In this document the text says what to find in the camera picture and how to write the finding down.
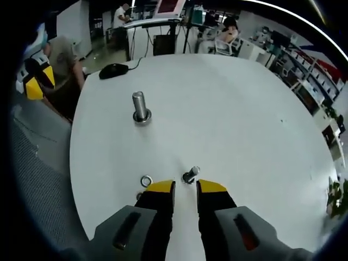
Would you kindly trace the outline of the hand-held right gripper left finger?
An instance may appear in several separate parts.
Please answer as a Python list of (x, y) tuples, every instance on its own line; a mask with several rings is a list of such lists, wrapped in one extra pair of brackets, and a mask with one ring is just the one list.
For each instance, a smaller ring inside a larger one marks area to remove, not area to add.
[(174, 180), (149, 185), (135, 205), (124, 206), (99, 224), (81, 253), (68, 249), (68, 260), (165, 260), (175, 187)]

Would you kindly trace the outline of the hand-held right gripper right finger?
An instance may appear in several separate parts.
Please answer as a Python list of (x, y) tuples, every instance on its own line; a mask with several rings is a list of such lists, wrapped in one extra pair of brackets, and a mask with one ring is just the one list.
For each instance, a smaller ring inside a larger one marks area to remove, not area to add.
[(206, 260), (312, 260), (311, 252), (280, 241), (275, 228), (250, 208), (238, 207), (221, 184), (199, 179), (196, 187)]

